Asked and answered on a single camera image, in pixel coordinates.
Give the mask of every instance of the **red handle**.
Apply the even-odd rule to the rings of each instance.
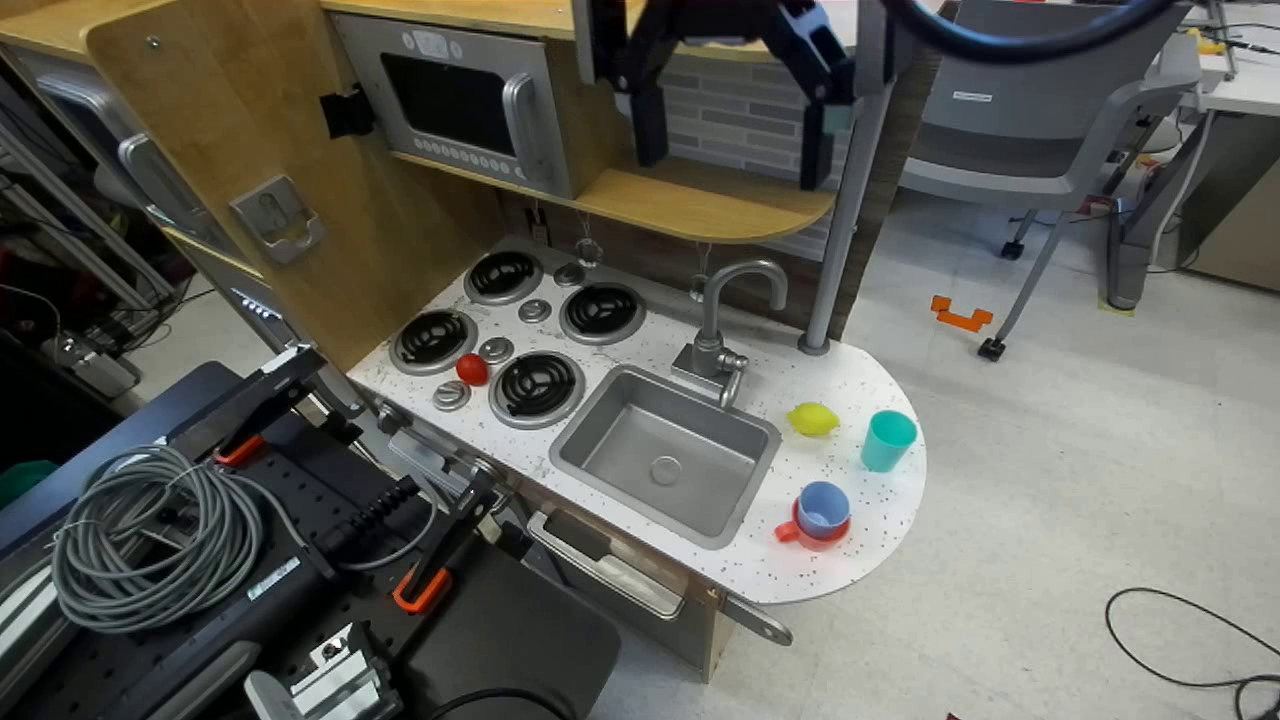
[[[244,467],[258,448],[269,448],[269,439],[264,439],[264,436],[247,436],[247,439],[235,444],[235,448],[220,448],[213,462],[217,462],[220,467]]]
[[[426,579],[424,592],[406,597],[414,585],[414,572],[402,572],[399,585],[390,588],[390,604],[402,608],[406,618],[426,618],[441,608],[441,599],[449,597],[453,588],[453,572],[449,570],[434,570],[434,576]]]

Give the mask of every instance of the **orange object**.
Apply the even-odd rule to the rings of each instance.
[[[213,462],[220,463],[220,467],[244,467],[256,451],[264,451],[269,448],[269,439],[264,436],[247,436],[244,444],[235,444],[235,448],[220,448]]]
[[[418,572],[402,572],[399,585],[390,588],[390,599],[406,618],[432,618],[441,599],[453,592],[453,570],[434,570],[426,588],[413,592],[418,585]]]
[[[967,316],[950,314],[950,295],[933,295],[933,322],[948,324],[948,329],[963,329],[963,334],[978,334],[986,329],[995,316],[986,308],[975,308]]]

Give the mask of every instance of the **metal frame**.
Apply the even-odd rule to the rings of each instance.
[[[807,329],[799,338],[799,352],[825,355],[830,343],[830,316],[842,283],[842,266],[851,251],[854,221],[866,201],[882,118],[895,94],[890,64],[901,61],[905,35],[882,17],[881,0],[860,0],[860,25],[854,25],[854,109],[851,109],[851,140],[841,167],[841,192],[826,226],[825,243],[825,272],[814,280]]]

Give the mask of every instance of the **metal sink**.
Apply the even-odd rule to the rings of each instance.
[[[617,369],[555,436],[550,463],[702,548],[723,548],[777,444],[781,432],[756,417],[720,413],[661,376]]]

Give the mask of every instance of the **cyan cup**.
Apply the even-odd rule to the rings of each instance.
[[[890,463],[916,444],[916,419],[905,413],[877,413],[862,439],[862,467],[890,474]]]

